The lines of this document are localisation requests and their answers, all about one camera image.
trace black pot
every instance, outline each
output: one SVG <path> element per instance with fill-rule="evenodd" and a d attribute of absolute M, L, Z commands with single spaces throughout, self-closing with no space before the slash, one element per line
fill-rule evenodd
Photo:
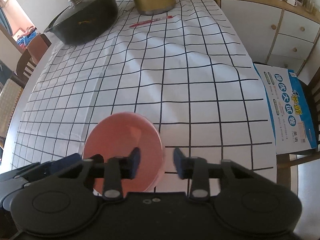
<path fill-rule="evenodd" d="M 81 45 L 107 30 L 116 20 L 116 0 L 69 0 L 44 32 L 54 33 L 64 44 Z"/>

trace grid tablecloth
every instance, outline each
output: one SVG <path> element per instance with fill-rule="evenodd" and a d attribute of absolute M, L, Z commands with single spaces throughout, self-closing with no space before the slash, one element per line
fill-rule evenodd
<path fill-rule="evenodd" d="M 57 45 L 23 112 L 12 168 L 82 152 L 96 124 L 139 113 L 161 134 L 165 175 L 156 191 L 188 191 L 173 148 L 209 163 L 231 159 L 275 181 L 276 153 L 265 89 L 235 30 L 214 0 L 176 0 L 151 19 L 117 0 L 112 28 L 84 45 Z M 219 192 L 210 181 L 211 194 Z"/>

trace wooden chair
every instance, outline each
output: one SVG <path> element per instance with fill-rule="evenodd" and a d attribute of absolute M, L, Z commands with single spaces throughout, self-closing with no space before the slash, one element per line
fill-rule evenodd
<path fill-rule="evenodd" d="M 21 86 L 23 89 L 26 87 L 26 82 L 20 79 L 13 71 L 10 79 L 14 81 L 17 85 Z"/>
<path fill-rule="evenodd" d="M 51 42 L 44 34 L 38 35 L 30 41 L 27 49 L 21 55 L 16 69 L 17 76 L 23 82 L 28 82 L 33 70 L 50 45 Z"/>
<path fill-rule="evenodd" d="M 309 106 L 309 110 L 311 113 L 311 118 L 313 122 L 313 126 L 316 132 L 316 140 L 318 147 L 315 149 L 310 149 L 306 151 L 295 152 L 292 154 L 295 155 L 303 155 L 302 158 L 297 158 L 295 160 L 289 160 L 289 154 L 285 154 L 283 156 L 277 156 L 277 168 L 285 169 L 290 168 L 292 166 L 296 166 L 303 163 L 308 163 L 317 159 L 320 159 L 320 151 L 319 151 L 319 125 L 320 125 L 320 69 L 317 71 L 309 85 L 306 85 L 302 81 L 300 81 L 302 86 L 303 93 L 305 95 L 307 104 Z"/>
<path fill-rule="evenodd" d="M 27 83 L 35 67 L 36 67 L 36 64 L 34 64 L 31 61 L 31 55 L 28 49 L 26 49 L 21 55 L 21 58 L 17 63 L 17 69 L 16 69 L 17 76 L 23 82 Z"/>
<path fill-rule="evenodd" d="M 16 82 L 8 79 L 0 94 L 0 147 L 3 149 L 12 115 L 23 92 Z"/>
<path fill-rule="evenodd" d="M 254 64 L 267 65 L 261 62 L 254 62 Z M 291 188 L 291 167 L 303 163 L 308 163 L 320 159 L 319 150 L 319 134 L 320 134 L 320 68 L 311 80 L 309 85 L 300 81 L 304 96 L 306 98 L 313 126 L 316 132 L 316 140 L 318 147 L 306 151 L 294 152 L 292 155 L 303 155 L 302 158 L 291 158 L 291 154 L 279 154 L 277 158 L 277 184 Z"/>
<path fill-rule="evenodd" d="M 45 34 L 38 35 L 34 37 L 27 46 L 27 50 L 29 51 L 32 61 L 38 65 L 39 61 L 50 47 L 51 42 L 45 36 Z"/>

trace pot lid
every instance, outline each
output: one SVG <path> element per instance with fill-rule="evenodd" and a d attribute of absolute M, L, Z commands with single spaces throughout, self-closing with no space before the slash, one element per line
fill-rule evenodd
<path fill-rule="evenodd" d="M 63 22 L 65 19 L 71 17 L 72 15 L 78 13 L 79 11 L 83 10 L 84 8 L 91 5 L 96 0 L 68 0 L 71 3 L 69 7 L 67 7 L 57 18 L 54 22 L 53 26 L 58 25 L 59 23 Z"/>

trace red pen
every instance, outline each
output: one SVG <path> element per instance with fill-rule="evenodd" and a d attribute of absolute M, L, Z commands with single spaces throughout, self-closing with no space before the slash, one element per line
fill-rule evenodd
<path fill-rule="evenodd" d="M 136 27 L 136 26 L 139 26 L 139 25 L 144 25 L 144 24 L 151 23 L 151 22 L 161 21 L 161 20 L 165 20 L 165 19 L 171 19 L 172 17 L 173 16 L 169 15 L 169 16 L 165 16 L 165 17 L 161 17 L 161 18 L 156 18 L 156 19 L 153 19 L 153 20 L 147 20 L 147 21 L 143 21 L 143 22 L 138 22 L 138 23 L 130 25 L 129 28 Z"/>

